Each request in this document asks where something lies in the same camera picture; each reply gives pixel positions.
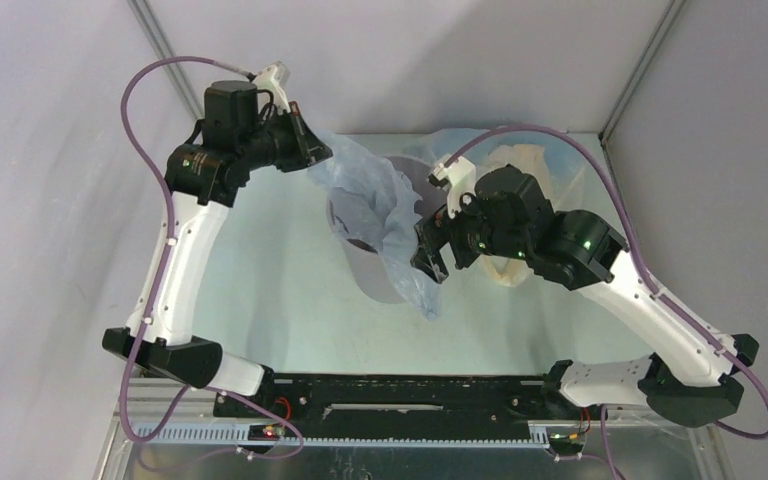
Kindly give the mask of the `clear bag with yellow rim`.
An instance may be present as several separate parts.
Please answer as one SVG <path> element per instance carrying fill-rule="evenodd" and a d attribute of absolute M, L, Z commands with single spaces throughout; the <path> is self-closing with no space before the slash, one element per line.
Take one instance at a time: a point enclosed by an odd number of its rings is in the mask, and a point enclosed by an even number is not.
<path fill-rule="evenodd" d="M 426 135 L 403 149 L 409 157 L 431 167 L 482 133 L 480 129 L 443 129 Z M 481 178 L 511 165 L 533 176 L 554 210 L 583 206 L 584 176 L 589 163 L 579 152 L 541 132 L 513 132 L 482 141 L 465 153 Z"/>

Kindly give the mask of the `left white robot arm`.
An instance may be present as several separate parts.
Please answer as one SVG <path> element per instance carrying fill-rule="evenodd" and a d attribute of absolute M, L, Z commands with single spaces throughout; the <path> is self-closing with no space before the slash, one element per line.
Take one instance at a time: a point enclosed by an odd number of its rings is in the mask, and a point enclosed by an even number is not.
<path fill-rule="evenodd" d="M 238 404 L 259 417 L 276 403 L 275 388 L 263 381 L 272 371 L 194 335 L 199 289 L 218 233 L 252 172 L 304 170 L 332 151 L 277 81 L 216 81 L 204 100 L 204 118 L 167 161 L 163 187 L 172 212 L 161 222 L 137 307 L 125 326 L 105 331 L 102 347 L 190 387 L 237 393 Z"/>

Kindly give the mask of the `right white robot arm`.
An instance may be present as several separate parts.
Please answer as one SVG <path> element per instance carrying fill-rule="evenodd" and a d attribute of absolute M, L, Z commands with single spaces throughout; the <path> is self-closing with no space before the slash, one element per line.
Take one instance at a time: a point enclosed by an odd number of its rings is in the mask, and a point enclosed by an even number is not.
<path fill-rule="evenodd" d="M 540 278 L 602 306 L 651 348 L 624 362 L 556 362 L 541 392 L 545 411 L 566 418 L 578 408 L 647 407 L 690 428 L 735 414 L 743 397 L 737 362 L 752 361 L 757 341 L 707 323 L 690 326 L 648 290 L 620 232 L 587 210 L 555 210 L 537 179 L 514 166 L 478 176 L 473 166 L 437 166 L 429 183 L 446 202 L 416 224 L 412 265 L 447 278 L 444 247 L 459 269 L 482 256 L 522 260 Z"/>

